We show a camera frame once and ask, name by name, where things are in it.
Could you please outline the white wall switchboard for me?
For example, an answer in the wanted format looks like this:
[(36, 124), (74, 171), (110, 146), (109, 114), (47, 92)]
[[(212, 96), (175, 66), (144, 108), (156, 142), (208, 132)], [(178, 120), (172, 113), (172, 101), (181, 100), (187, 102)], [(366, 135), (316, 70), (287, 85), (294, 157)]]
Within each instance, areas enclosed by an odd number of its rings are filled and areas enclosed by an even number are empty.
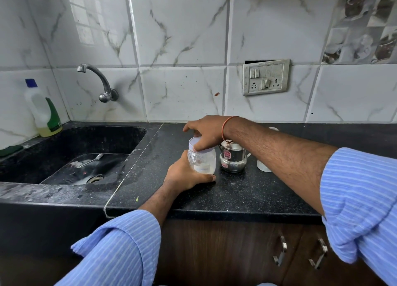
[(287, 92), (290, 64), (289, 59), (244, 64), (243, 96)]

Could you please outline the person's left forearm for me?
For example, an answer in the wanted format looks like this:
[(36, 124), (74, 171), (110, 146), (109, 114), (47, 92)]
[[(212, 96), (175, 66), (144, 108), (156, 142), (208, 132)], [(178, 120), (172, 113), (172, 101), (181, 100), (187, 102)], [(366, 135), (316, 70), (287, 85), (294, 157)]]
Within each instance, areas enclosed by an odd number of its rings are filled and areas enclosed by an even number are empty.
[(152, 286), (161, 222), (178, 195), (164, 182), (141, 208), (102, 224), (71, 246), (82, 261), (54, 286)]

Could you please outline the dish soap bottle blue cap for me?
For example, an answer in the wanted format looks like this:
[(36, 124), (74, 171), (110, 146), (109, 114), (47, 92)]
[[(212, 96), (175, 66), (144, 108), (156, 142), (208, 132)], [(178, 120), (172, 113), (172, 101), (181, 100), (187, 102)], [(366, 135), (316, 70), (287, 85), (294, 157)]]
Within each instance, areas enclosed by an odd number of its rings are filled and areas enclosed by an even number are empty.
[(25, 79), (25, 83), (25, 100), (38, 134), (41, 137), (51, 137), (62, 131), (62, 123), (52, 100), (43, 94), (33, 78)]

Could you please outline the steel wall tap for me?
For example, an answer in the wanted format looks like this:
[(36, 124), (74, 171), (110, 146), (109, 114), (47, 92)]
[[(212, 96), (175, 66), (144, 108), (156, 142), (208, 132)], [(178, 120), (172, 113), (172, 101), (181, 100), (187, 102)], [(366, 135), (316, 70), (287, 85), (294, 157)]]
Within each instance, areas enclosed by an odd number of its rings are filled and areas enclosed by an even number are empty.
[(105, 77), (105, 75), (95, 66), (91, 65), (91, 64), (87, 64), (87, 63), (82, 63), (77, 67), (77, 71), (80, 73), (86, 73), (87, 70), (92, 71), (93, 73), (95, 73), (101, 80), (103, 88), (104, 88), (104, 92), (102, 94), (99, 95), (98, 99), (100, 102), (102, 103), (107, 103), (109, 101), (117, 101), (119, 98), (119, 94), (118, 92), (110, 87), (110, 84), (107, 80), (107, 78)]

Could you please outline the green scrub sponge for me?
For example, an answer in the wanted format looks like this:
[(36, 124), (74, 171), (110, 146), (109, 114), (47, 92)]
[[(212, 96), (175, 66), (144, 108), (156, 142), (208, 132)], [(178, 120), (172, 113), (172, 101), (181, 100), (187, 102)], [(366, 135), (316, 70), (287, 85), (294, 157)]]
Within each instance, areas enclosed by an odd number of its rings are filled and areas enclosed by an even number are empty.
[(7, 148), (0, 149), (0, 158), (7, 157), (23, 149), (22, 145), (8, 146)]

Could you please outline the white cup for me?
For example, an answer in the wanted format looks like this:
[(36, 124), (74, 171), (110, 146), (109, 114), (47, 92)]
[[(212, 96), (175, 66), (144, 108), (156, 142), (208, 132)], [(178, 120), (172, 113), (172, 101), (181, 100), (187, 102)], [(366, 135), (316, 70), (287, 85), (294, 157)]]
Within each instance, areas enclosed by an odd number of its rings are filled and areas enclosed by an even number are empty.
[[(272, 129), (274, 131), (279, 131), (278, 128), (276, 127), (269, 127), (269, 129)], [(266, 172), (266, 173), (271, 173), (271, 169), (269, 169), (264, 163), (262, 163), (259, 159), (257, 159), (256, 162), (257, 168), (262, 171), (262, 172)]]

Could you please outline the black stone sink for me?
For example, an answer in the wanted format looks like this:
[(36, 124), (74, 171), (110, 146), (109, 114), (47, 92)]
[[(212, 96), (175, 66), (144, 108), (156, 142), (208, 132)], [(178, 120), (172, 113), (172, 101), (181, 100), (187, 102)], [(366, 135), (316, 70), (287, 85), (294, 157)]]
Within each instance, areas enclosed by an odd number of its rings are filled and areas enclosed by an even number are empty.
[(0, 182), (39, 184), (75, 158), (100, 153), (130, 155), (146, 130), (128, 126), (83, 126), (55, 136), (34, 138), (22, 149), (0, 158)]

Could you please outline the pale plastic jar lid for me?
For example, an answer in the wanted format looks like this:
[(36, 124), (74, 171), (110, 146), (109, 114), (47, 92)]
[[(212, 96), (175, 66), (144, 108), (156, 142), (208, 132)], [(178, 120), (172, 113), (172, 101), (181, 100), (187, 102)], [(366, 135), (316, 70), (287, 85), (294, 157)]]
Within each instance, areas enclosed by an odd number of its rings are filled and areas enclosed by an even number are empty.
[(189, 150), (190, 150), (190, 151), (192, 151), (192, 152), (194, 152), (194, 153), (203, 154), (203, 153), (209, 153), (209, 152), (211, 152), (212, 150), (215, 149), (214, 147), (212, 147), (212, 148), (204, 149), (204, 150), (202, 150), (202, 151), (197, 151), (197, 150), (195, 149), (195, 145), (201, 140), (201, 138), (202, 138), (202, 137), (199, 136), (199, 137), (193, 137), (193, 138), (191, 138), (191, 139), (189, 140), (188, 145), (189, 145)]

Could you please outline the steel spoon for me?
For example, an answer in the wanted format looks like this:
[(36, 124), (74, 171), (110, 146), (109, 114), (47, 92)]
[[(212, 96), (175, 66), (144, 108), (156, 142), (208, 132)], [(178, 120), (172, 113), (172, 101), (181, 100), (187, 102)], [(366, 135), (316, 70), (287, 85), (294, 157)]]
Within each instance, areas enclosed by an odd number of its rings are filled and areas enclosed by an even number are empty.
[(98, 160), (100, 160), (103, 156), (104, 156), (104, 153), (100, 153), (100, 154), (98, 154), (94, 159), (92, 159), (92, 160), (90, 160), (90, 161), (87, 161), (86, 163), (83, 163), (82, 165), (78, 166), (77, 168), (82, 168), (82, 167), (84, 167), (84, 166), (86, 166), (86, 165), (88, 165), (88, 164), (90, 164), (90, 163), (92, 163), (92, 162), (98, 161)]

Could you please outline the orange thread wristband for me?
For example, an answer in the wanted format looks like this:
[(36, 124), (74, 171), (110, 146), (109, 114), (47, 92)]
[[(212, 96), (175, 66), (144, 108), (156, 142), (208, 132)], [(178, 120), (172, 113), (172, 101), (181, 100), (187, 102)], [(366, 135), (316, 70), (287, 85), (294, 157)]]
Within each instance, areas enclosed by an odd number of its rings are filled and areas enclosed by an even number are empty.
[(230, 121), (230, 120), (233, 119), (233, 118), (239, 118), (239, 116), (230, 116), (230, 117), (228, 117), (228, 118), (224, 121), (224, 123), (222, 124), (222, 127), (221, 127), (221, 137), (222, 137), (223, 141), (226, 141), (226, 140), (227, 140), (227, 139), (226, 139), (226, 136), (225, 136), (225, 134), (224, 134), (225, 125), (227, 124), (228, 121)]

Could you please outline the brown wooden cabinet door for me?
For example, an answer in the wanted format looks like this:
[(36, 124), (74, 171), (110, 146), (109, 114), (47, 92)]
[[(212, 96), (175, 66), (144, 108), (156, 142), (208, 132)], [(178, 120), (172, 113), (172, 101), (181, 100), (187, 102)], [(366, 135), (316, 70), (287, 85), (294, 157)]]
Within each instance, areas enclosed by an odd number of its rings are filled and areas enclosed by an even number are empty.
[[(302, 235), (301, 224), (167, 219), (154, 285), (281, 285)], [(287, 241), (280, 267), (279, 235)]]
[[(328, 255), (320, 269), (309, 263), (309, 256), (318, 238), (328, 246)], [(333, 251), (324, 225), (305, 225), (296, 251), (283, 279), (282, 286), (386, 286), (363, 260), (343, 262)]]

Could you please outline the person's right forearm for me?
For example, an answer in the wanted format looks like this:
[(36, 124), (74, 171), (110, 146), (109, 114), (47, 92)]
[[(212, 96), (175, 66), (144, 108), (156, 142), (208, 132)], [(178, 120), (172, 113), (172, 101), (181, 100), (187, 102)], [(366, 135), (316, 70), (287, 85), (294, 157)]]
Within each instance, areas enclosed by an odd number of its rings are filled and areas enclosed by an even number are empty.
[(346, 263), (358, 258), (397, 286), (397, 159), (301, 139), (233, 118), (227, 140), (247, 148), (322, 215)]

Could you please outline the person's right hand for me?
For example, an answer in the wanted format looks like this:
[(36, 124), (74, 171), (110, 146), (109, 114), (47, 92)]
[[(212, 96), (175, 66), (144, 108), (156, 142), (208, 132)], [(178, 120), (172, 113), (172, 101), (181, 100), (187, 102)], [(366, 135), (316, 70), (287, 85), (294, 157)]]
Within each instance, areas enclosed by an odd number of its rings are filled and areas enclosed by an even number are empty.
[(219, 137), (219, 144), (223, 141), (221, 137), (221, 127), (229, 116), (206, 115), (196, 121), (189, 121), (185, 124), (183, 132), (188, 130), (195, 131), (195, 137), (215, 136)]

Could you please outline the person's left hand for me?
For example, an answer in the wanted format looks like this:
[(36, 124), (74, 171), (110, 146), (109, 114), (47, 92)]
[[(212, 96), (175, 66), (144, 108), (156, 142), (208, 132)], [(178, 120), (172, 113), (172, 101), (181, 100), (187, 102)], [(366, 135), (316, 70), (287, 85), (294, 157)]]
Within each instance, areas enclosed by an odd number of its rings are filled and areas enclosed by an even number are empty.
[(198, 184), (189, 184), (189, 176), (192, 174), (201, 174), (191, 168), (188, 158), (187, 150), (185, 150), (174, 164), (172, 164), (164, 180), (164, 184), (172, 184), (179, 193), (190, 190)]

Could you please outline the clear plastic jar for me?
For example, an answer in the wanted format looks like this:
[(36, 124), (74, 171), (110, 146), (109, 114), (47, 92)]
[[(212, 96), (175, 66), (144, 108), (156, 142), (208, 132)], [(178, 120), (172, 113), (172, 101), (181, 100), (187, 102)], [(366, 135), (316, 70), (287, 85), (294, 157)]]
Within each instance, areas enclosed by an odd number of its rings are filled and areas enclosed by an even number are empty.
[(187, 158), (191, 168), (198, 173), (213, 175), (216, 170), (216, 151), (215, 148), (201, 152), (188, 150)]

